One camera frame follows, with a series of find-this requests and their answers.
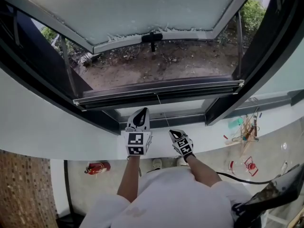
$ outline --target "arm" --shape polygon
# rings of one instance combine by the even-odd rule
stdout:
[[[214,170],[196,159],[193,155],[186,157],[186,161],[188,162],[196,181],[211,187],[213,184],[222,180]]]
[[[117,195],[126,198],[131,203],[137,198],[139,160],[140,156],[129,157],[123,179],[117,191]]]

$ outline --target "red object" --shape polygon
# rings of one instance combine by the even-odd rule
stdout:
[[[98,173],[109,171],[110,169],[111,165],[108,162],[90,163],[89,166],[85,169],[85,173],[95,175]]]
[[[246,168],[252,177],[258,172],[258,168],[256,164],[253,163],[251,156],[244,162],[244,164],[246,165]]]

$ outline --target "red fire extinguisher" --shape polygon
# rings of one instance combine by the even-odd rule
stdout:
[[[110,169],[111,165],[108,162],[90,163],[89,166],[85,168],[85,173],[95,175],[98,173],[109,171]]]

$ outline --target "sleeve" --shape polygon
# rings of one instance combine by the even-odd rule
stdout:
[[[80,228],[109,228],[112,220],[121,214],[130,202],[119,195],[101,195],[90,208]]]
[[[243,203],[251,199],[252,195],[242,183],[230,183],[227,181],[219,181],[215,183],[211,189],[217,193],[226,196],[230,203]]]

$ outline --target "tiled floor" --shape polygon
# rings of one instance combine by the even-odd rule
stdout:
[[[239,144],[197,153],[196,156],[214,170],[226,173],[230,173],[228,170],[230,161],[235,161],[236,163],[243,162],[251,156],[258,167],[257,174],[251,177],[248,172],[244,172],[241,169],[237,173],[237,177],[252,181],[266,181],[280,174],[284,161],[288,162],[287,169],[303,162],[303,131],[304,119],[302,118],[284,128],[260,137],[259,142],[251,143],[251,146],[241,158]],[[284,143],[287,146],[286,150],[281,147]],[[164,158],[163,166],[173,166],[174,161],[173,158]],[[110,164],[111,170],[109,172],[91,176],[84,173],[87,165],[86,161],[69,161],[70,190],[72,203],[76,211],[86,214],[91,205],[93,205],[96,195],[99,193],[115,194],[117,192],[126,166],[126,160],[110,161]],[[141,160],[140,167],[142,174],[144,175],[147,171],[150,171],[151,166],[151,159]],[[225,177],[223,177],[223,180],[233,181]],[[255,194],[262,190],[264,185],[246,185],[246,187],[252,194]],[[293,213],[299,210],[299,208],[295,207],[292,209],[294,210]],[[273,210],[272,212],[278,212],[278,216],[281,215],[281,218],[294,215],[289,211],[290,206],[285,207],[284,210],[284,212],[282,210]]]

